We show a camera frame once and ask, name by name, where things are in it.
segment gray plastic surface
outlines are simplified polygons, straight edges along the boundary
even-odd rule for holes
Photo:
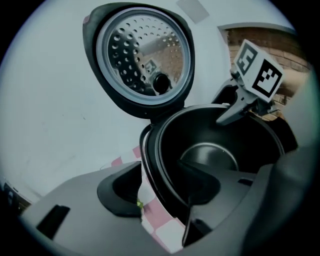
[[[272,166],[272,164],[268,164],[261,167],[246,196],[220,225],[175,255],[241,255],[245,235],[265,195]]]
[[[122,164],[67,180],[31,205],[22,220],[36,227],[55,206],[70,208],[53,241],[82,255],[166,255],[139,218],[118,217],[99,201],[97,187],[109,175],[134,163]]]
[[[202,220],[214,230],[237,207],[248,193],[250,186],[239,183],[240,179],[254,181],[255,173],[234,170],[212,170],[200,163],[191,163],[195,168],[214,176],[220,182],[219,193],[206,204],[194,205],[190,210],[191,220]]]

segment perforated metal plate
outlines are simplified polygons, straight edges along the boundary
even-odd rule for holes
[[[111,17],[96,43],[99,68],[122,96],[144,105],[158,105],[183,88],[191,66],[188,41],[178,24],[151,8],[128,8]],[[170,86],[159,94],[153,87],[158,74]]]

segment checkered fabric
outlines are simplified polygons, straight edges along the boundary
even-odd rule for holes
[[[111,162],[111,166],[140,161],[139,146]],[[175,253],[181,250],[182,238],[185,232],[183,225],[177,218],[173,218],[160,203],[153,191],[145,169],[142,166],[142,184],[138,191],[138,199],[143,203],[141,210],[141,224],[145,230],[168,252]]]

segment black slot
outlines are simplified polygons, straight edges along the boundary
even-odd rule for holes
[[[44,234],[47,238],[53,239],[69,211],[69,207],[56,205],[44,217],[36,229]]]

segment inner pot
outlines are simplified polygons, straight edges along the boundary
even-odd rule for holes
[[[226,106],[219,104],[188,107],[168,119],[158,134],[161,176],[185,202],[178,160],[213,170],[257,173],[284,154],[273,130],[254,115],[225,126],[216,124],[225,110]]]

